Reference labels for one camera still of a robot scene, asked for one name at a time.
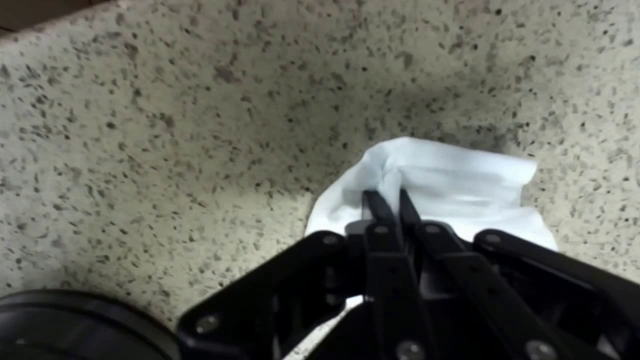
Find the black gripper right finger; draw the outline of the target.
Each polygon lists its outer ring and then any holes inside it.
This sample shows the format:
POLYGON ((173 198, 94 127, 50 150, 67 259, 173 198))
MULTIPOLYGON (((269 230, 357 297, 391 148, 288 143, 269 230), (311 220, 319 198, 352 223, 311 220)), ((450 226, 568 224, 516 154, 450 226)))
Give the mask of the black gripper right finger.
POLYGON ((464 245, 406 190, 400 224, 510 360, 640 360, 637 283, 495 228, 464 245))

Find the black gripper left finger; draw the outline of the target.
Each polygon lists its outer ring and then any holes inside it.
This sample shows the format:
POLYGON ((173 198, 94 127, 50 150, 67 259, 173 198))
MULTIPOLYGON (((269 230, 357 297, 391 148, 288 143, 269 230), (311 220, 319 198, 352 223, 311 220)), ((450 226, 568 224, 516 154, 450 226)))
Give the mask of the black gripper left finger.
POLYGON ((362 195, 347 234, 315 232, 186 310, 182 360, 284 360, 324 323, 304 360, 427 360, 434 348, 414 261, 383 195, 362 195))

